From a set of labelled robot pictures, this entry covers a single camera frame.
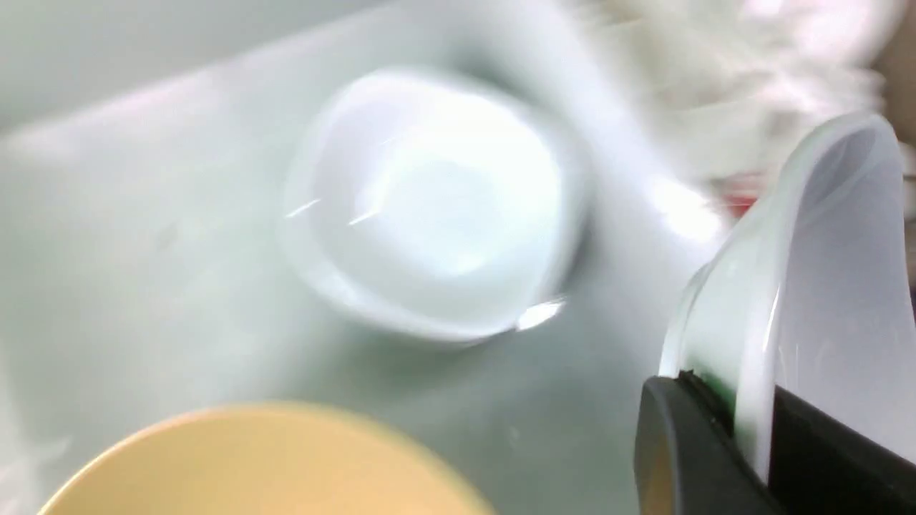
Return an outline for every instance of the white surface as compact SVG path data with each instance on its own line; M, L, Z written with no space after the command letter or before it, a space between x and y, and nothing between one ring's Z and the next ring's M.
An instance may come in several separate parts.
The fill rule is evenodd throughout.
M902 168L880 116L819 127L685 292L660 373L713 385L764 479L776 382L916 461Z
M375 71L335 95L293 164L280 231L338 309L449 342L549 299L586 209L575 148L543 116L441 71Z
M175 27L148 26L146 37L167 48ZM130 31L95 29L131 44ZM241 36L199 37L224 48ZM104 69L94 47L76 48L87 70ZM403 64L505 85L572 126L599 172L562 309L541 305L523 317L528 330L461 353L400 345L336 316L277 239L284 181L320 106L356 77ZM94 79L116 92L120 72ZM54 111L42 92L75 87L43 83L29 100ZM35 513L85 461L152 422L283 399L393 424L503 514L636 513L641 384L683 285L725 229L708 199L672 178L622 90L550 2L395 2L10 131L0 138L0 492L15 496L0 510Z

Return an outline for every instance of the table surface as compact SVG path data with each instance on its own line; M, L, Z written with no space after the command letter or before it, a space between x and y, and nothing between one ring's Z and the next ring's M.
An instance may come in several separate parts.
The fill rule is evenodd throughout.
M0 513L151 423L259 400L392 424L500 513L636 512L640 386L714 245L674 256L649 234L621 258L607 235L629 222L603 210L629 204L599 181L560 313L462 351L347 321L284 260L278 200L328 95L467 57L415 17L382 5L0 137ZM636 260L680 268L647 300Z

